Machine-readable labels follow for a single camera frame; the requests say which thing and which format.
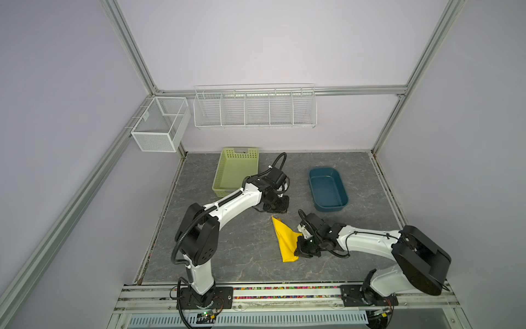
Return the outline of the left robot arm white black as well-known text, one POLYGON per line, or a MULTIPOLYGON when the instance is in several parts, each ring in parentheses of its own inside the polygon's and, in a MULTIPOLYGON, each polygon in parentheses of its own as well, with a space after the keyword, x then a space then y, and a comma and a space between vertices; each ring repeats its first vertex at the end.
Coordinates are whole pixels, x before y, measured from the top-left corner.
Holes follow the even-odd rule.
POLYGON ((191 204, 175 234, 171 263, 183 265, 187 277, 179 278, 176 289, 179 308, 205 308, 223 294, 216 292, 211 259, 219 246, 221 230, 235 217, 262 205, 260 212, 287 212, 290 198, 286 195, 290 179, 283 172, 287 153, 280 153, 262 173, 243 179, 241 188, 220 200, 204 206, 191 204))

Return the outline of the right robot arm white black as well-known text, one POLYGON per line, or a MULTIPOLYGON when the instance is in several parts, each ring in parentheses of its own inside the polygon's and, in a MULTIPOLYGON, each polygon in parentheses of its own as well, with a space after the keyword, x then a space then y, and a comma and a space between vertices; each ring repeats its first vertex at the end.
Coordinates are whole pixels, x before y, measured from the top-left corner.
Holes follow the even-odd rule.
POLYGON ((391 260, 383 270, 372 269, 360 286, 345 285, 342 300, 351 306, 393 306, 397 293, 416 289, 439 296, 451 257, 426 234, 410 225, 401 230, 368 230, 343 223, 327 223, 314 213, 305 214, 298 229, 295 256, 311 259, 323 252, 347 259, 353 252, 372 254, 391 260))

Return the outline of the yellow paper napkin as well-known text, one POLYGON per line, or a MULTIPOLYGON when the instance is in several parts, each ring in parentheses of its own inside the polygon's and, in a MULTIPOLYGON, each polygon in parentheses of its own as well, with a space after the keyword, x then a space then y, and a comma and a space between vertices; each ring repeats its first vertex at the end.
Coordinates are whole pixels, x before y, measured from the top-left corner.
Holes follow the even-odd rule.
POLYGON ((278 218, 272 217, 271 219, 278 239, 282 261, 284 263, 293 263, 299 260, 299 257, 295 255, 295 251, 297 250, 298 238, 302 237, 302 234, 294 232, 278 218))

